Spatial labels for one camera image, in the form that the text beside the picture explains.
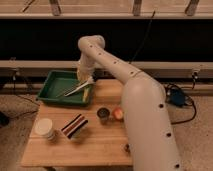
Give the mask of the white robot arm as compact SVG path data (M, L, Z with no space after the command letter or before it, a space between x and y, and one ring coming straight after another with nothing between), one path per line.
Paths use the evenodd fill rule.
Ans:
M104 50L100 35L78 40L79 74L99 64L123 84L121 107L133 171L183 171L166 107L164 86L141 69Z

